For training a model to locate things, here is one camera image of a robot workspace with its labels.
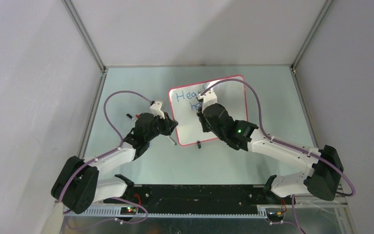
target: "marker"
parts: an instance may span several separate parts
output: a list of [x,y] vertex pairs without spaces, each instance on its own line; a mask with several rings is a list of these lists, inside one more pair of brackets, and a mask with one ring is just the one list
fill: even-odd
[[167,138],[174,144],[174,145],[177,145],[177,142],[175,142],[175,140],[173,138],[171,138],[170,136],[167,136]]
[[134,122],[136,122],[137,120],[136,119],[134,119],[133,117],[132,117],[132,115],[130,115],[130,114],[126,114],[126,116],[128,117],[128,118],[130,118],[130,119],[132,119]]

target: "enclosure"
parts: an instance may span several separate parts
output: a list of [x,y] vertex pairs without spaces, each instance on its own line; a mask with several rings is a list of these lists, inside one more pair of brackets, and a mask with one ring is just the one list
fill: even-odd
[[[0,0],[0,233],[40,233],[65,160],[116,147],[103,113],[119,90],[164,100],[169,90],[241,75],[260,96],[263,125],[298,144],[337,148],[353,197],[298,196],[306,233],[374,233],[374,1],[352,0]],[[247,118],[257,103],[244,92]],[[108,104],[116,128],[148,111],[123,94]],[[219,140],[174,146],[165,137],[117,167],[136,184],[263,186],[297,169],[271,157],[228,150]],[[339,191],[350,188],[341,181]],[[96,203],[67,214],[66,227],[113,217]],[[298,233],[255,215],[152,214],[145,222],[104,222],[82,233]],[[284,221],[294,222],[292,212]]]

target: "light green table surface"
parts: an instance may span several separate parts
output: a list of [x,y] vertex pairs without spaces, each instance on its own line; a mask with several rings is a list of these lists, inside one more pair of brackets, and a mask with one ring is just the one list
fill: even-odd
[[[236,74],[243,75],[258,93],[267,132],[295,143],[313,145],[287,66],[109,68],[85,158],[98,156],[119,144],[118,135],[103,113],[104,101],[111,93],[132,90],[149,99],[164,100],[165,111],[170,114],[170,88]],[[256,100],[250,91],[246,93],[249,121],[258,125]],[[134,126],[126,113],[141,112],[149,112],[149,105],[135,95],[118,94],[108,102],[108,116],[123,136]],[[166,137],[158,136],[139,159],[117,167],[107,176],[123,174],[138,184],[264,184],[270,175],[295,172],[297,169],[290,165],[268,156],[235,151],[219,140],[204,142],[198,149],[196,145],[174,146]]]

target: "black mount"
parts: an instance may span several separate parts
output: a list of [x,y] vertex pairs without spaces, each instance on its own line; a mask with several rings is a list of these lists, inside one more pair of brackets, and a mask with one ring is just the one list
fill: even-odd
[[247,143],[251,141],[250,136],[259,128],[256,124],[244,120],[233,120],[225,107],[218,103],[208,106],[203,112],[202,106],[199,107],[197,116],[203,132],[214,133],[235,150],[248,151]]
[[142,113],[135,122],[135,127],[124,138],[124,141],[135,149],[134,160],[139,158],[147,149],[148,143],[158,135],[170,136],[177,127],[178,122],[171,120],[167,112],[165,118],[154,116],[151,113]]
[[[127,184],[121,198],[138,203],[139,196],[141,204],[153,214],[257,214],[257,205],[281,203],[281,198],[270,201],[259,185],[133,184],[122,175],[116,176]],[[291,203],[290,197],[284,200],[286,204]],[[104,203],[122,204],[110,198]]]
[[[51,195],[59,199],[61,191],[72,174],[84,164],[84,160],[72,156],[67,160],[58,179],[51,190]],[[76,214],[84,212],[93,202],[98,181],[98,169],[86,166],[73,179],[68,186],[62,202]]]
[[[325,145],[323,150],[319,150],[320,157],[335,165],[343,172],[342,162],[335,148]],[[324,162],[319,161],[312,166],[312,177],[308,177],[303,182],[307,186],[307,190],[313,195],[326,201],[335,199],[337,187],[340,183],[341,176]]]

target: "metal bar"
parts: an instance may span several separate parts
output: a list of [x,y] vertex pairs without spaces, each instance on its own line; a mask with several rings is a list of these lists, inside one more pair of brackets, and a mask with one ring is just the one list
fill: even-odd
[[303,114],[304,114],[304,117],[306,119],[307,128],[309,129],[310,137],[312,138],[312,141],[313,141],[313,146],[318,148],[319,147],[318,138],[316,137],[315,131],[313,130],[313,125],[312,125],[312,121],[311,121],[309,112],[307,111],[306,102],[303,98],[303,93],[300,89],[298,79],[296,78],[296,74],[293,72],[292,67],[290,67],[290,73],[292,74],[293,82],[295,83],[296,91],[297,91],[298,96],[299,96],[300,105],[302,106]]
[[349,210],[349,207],[344,208],[343,211],[345,212],[345,215],[346,215],[346,222],[348,223],[348,225],[351,228],[352,232],[354,234],[358,234],[358,231],[356,229],[356,225],[354,223],[354,219],[352,217],[351,211]]
[[85,130],[81,138],[81,143],[79,145],[78,152],[76,156],[78,158],[84,158],[85,151],[87,150],[88,140],[90,139],[91,129],[93,128],[95,114],[98,109],[99,100],[101,98],[102,89],[104,88],[105,79],[107,77],[107,72],[103,72],[99,79],[95,96],[91,104],[91,110],[87,118],[87,123],[85,124]]
[[333,208],[333,210],[335,211],[335,219],[337,221],[337,225],[339,226],[339,231],[341,234],[346,234],[345,230],[344,230],[344,227],[342,225],[342,222],[341,222],[341,219],[340,219],[340,214],[339,214],[339,208]]
[[106,65],[106,68],[138,68],[138,67],[228,67],[228,66],[291,66],[286,64],[158,64],[158,65]]
[[324,3],[322,9],[319,12],[318,17],[315,20],[315,23],[313,24],[312,28],[310,29],[309,33],[307,34],[307,37],[304,40],[304,42],[302,44],[302,47],[300,48],[300,50],[298,52],[298,55],[296,56],[295,61],[292,64],[293,68],[296,68],[299,65],[299,62],[300,62],[301,58],[303,57],[304,52],[306,51],[310,42],[312,41],[313,36],[318,31],[319,26],[322,24],[323,19],[327,15],[327,13],[328,13],[330,7],[332,6],[333,2],[334,2],[334,0],[326,0],[326,2]]
[[64,3],[65,8],[67,9],[68,13],[71,16],[71,19],[73,20],[76,28],[78,29],[79,34],[84,39],[85,44],[87,45],[88,49],[90,50],[93,58],[95,59],[95,62],[97,63],[99,70],[102,72],[105,70],[105,65],[102,62],[102,59],[94,45],[94,42],[91,40],[90,35],[88,34],[88,31],[85,29],[84,23],[82,22],[81,18],[79,17],[78,12],[76,11],[76,8],[74,4],[72,3],[72,0],[62,0]]
[[343,234],[356,234],[356,229],[349,223],[348,217],[346,215],[346,210],[348,210],[348,207],[342,208],[338,207],[335,208],[336,213],[336,219],[339,223],[339,227],[341,230],[341,233]]

